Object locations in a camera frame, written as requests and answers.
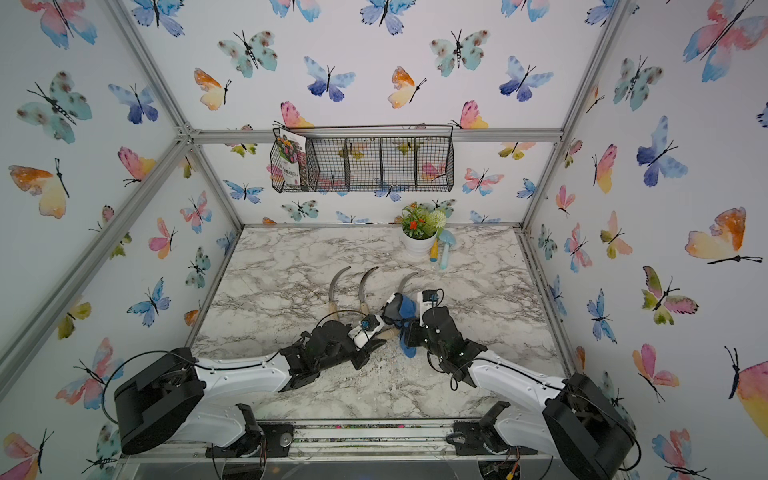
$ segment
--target teal butterfly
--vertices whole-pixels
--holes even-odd
[[[66,71],[58,72],[51,81],[47,96],[35,82],[40,93],[27,90],[44,99],[47,103],[31,101],[16,110],[16,117],[30,125],[42,125],[43,132],[55,140],[63,140],[68,144],[74,143],[74,132],[67,121],[76,125],[74,119],[90,120],[91,107],[82,94],[72,91],[74,82]]]
[[[483,57],[483,51],[478,46],[483,45],[491,36],[488,30],[476,31],[468,35],[463,41],[458,40],[462,36],[461,30],[458,31],[458,36],[453,32],[451,35],[455,40],[455,47],[450,40],[437,39],[429,42],[432,51],[437,55],[435,66],[441,71],[443,77],[451,74],[457,61],[459,68],[463,63],[469,70],[475,70]]]

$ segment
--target pink butterfly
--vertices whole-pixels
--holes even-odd
[[[80,364],[83,366],[76,366],[75,368],[85,370],[86,375],[66,385],[56,394],[56,398],[64,399],[68,404],[74,405],[85,394],[85,397],[83,397],[85,408],[99,409],[101,407],[101,393],[104,391],[104,384],[123,362],[123,359],[116,359],[110,362],[112,353],[113,350],[112,345],[109,343],[109,338],[103,339],[96,350],[96,355],[94,355],[93,368],[89,369],[81,360]],[[122,376],[123,369],[120,369],[114,374],[113,378],[119,379]]]
[[[157,252],[157,258],[162,260],[168,256],[170,252],[170,245],[174,242],[174,235],[176,234],[176,228],[170,234],[168,233],[168,227],[165,226],[165,221],[162,218],[157,219],[157,229],[160,231],[162,237],[152,237],[149,239],[149,249],[153,252]]]
[[[648,385],[654,389],[654,392],[656,392],[657,402],[659,402],[659,399],[664,400],[664,397],[661,396],[658,389],[656,388],[656,385],[680,385],[680,380],[677,378],[677,376],[669,373],[667,370],[656,372],[656,349],[653,346],[645,343],[640,352],[637,350],[632,352],[632,358],[634,359],[634,365],[640,371],[640,375],[645,379],[646,382],[648,382]]]
[[[182,208],[180,210],[181,216],[184,217],[184,221],[192,222],[193,232],[200,233],[203,231],[203,220],[210,222],[210,218],[213,215],[213,212],[206,208],[208,205],[208,197],[205,194],[205,190],[203,190],[203,193],[197,198],[197,204],[194,203],[194,200],[191,197],[190,202],[192,202],[192,208]]]
[[[80,37],[93,45],[96,27],[78,12],[85,8],[83,0],[22,0],[22,6],[30,12],[44,10],[40,17],[40,29],[57,47],[69,48],[69,35]]]
[[[582,248],[587,243],[587,237],[581,241],[581,225],[576,223],[576,228],[571,231],[571,238],[565,240],[565,252],[571,254],[571,270],[578,273],[579,264],[584,268],[592,266],[592,259]]]
[[[554,198],[554,202],[558,205],[558,210],[563,210],[565,216],[568,216],[568,207],[571,206],[576,200],[576,194],[570,194],[568,198],[565,197],[565,185],[560,186],[560,193]]]
[[[487,170],[482,171],[482,175],[478,174],[476,171],[474,171],[471,168],[467,169],[467,174],[464,176],[465,180],[469,180],[467,183],[464,184],[462,187],[462,190],[464,190],[465,194],[470,194],[474,190],[479,190],[480,194],[484,197],[485,195],[493,193],[493,187],[491,185],[495,185],[498,182],[502,181],[502,178],[504,178],[504,175],[488,175]]]

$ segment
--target white marble surface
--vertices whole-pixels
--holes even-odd
[[[333,275],[340,309],[359,308],[362,273],[368,304],[377,311],[400,280],[418,271],[405,294],[443,288],[444,305],[465,338],[548,375],[563,374],[535,288],[511,227],[452,227],[458,245],[447,270],[408,257],[393,226],[249,229],[219,286],[193,346],[196,356],[245,358],[273,353],[311,331],[328,313]],[[345,323],[359,320],[341,314]],[[258,419],[363,419],[482,416],[497,399],[433,371],[424,349],[407,358],[392,339],[360,371],[346,364],[323,371],[312,384],[283,393],[226,400],[251,404]]]

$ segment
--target metal bar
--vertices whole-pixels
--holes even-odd
[[[429,129],[396,130],[391,127],[329,127],[294,129],[296,133],[309,138],[331,137],[424,137],[444,136],[451,137],[447,127],[440,129],[440,133]],[[454,142],[492,142],[492,141],[549,141],[558,142],[562,138],[563,131],[560,128],[483,128],[476,130],[453,131]],[[271,130],[199,130],[192,131],[190,136],[198,144],[235,144],[248,143],[272,143],[275,136]]]
[[[176,126],[177,133],[186,134],[191,127],[187,118],[181,110],[176,98],[171,93],[171,89],[166,83],[165,78],[160,73],[160,68],[155,63],[150,54],[147,44],[139,33],[136,21],[125,9],[122,0],[107,0],[104,2],[107,10],[118,26],[118,31],[122,34],[123,43],[134,54],[144,76],[149,80],[157,100],[163,105],[165,111],[170,115]]]
[[[621,26],[631,14],[631,3],[633,2],[630,2],[629,0],[617,0],[613,9],[611,10],[611,15],[608,17],[608,20],[605,23],[603,35],[600,37],[598,44],[595,46],[595,49],[592,52],[589,66],[584,72],[584,76],[582,77],[581,83],[579,84],[578,92],[571,102],[568,115],[565,117],[565,123],[563,124],[562,128],[563,141],[560,142],[559,145],[555,145],[555,148],[552,150],[552,153],[547,160],[547,166],[544,168],[544,172],[538,179],[538,183],[536,184],[538,185],[536,187],[536,192],[533,195],[531,203],[528,205],[528,209],[525,211],[525,217],[523,217],[523,227],[528,227],[531,219],[539,207],[539,204],[543,203],[541,199],[544,198],[543,192],[546,191],[551,181],[552,171],[554,170],[555,165],[558,164],[558,159],[562,158],[562,155],[565,153],[565,149],[568,148],[569,139],[576,131],[578,121],[582,116],[581,112],[584,108],[584,101],[587,99],[592,85],[594,85],[601,74],[603,65],[605,64],[608,55],[611,53],[611,47],[613,46],[614,40],[618,36],[618,32],[621,29]]]
[[[227,216],[230,218],[230,221],[234,224],[235,229],[242,230],[243,221],[240,219],[240,215],[237,214],[237,211],[235,210],[235,207],[232,204],[232,197],[227,195],[227,192],[224,190],[224,187],[222,186],[222,183],[223,183],[222,179],[220,179],[219,176],[216,175],[216,171],[214,170],[213,167],[210,166],[210,161],[208,160],[208,157],[206,156],[205,152],[200,147],[200,145],[197,145],[197,144],[192,144],[192,151],[194,152],[194,158],[197,161],[198,166],[200,167],[200,172],[202,173],[208,185],[213,189],[214,194],[216,194],[216,197],[224,206],[224,211],[227,212]]]
[[[0,358],[0,400],[5,397],[16,379],[21,376],[35,354],[48,341],[56,324],[72,307],[77,296],[93,280],[109,253],[129,231],[144,208],[174,172],[179,160],[188,152],[186,142],[174,141],[166,149],[155,168],[135,192],[125,201],[106,228],[77,258],[64,274],[61,282],[43,300],[39,308],[8,343],[9,348]]]

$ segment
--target black wire basket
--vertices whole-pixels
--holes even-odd
[[[443,192],[453,188],[452,127],[386,125],[391,128],[391,133],[385,134],[381,133],[381,127],[290,130],[306,136],[306,156],[298,162],[300,184],[286,184],[280,168],[280,147],[276,142],[270,153],[272,187],[279,193]],[[403,127],[412,129],[404,131]],[[441,130],[439,134],[430,134],[426,127]],[[366,128],[375,128],[376,135],[361,135]],[[275,138],[279,137],[277,128],[274,134]]]

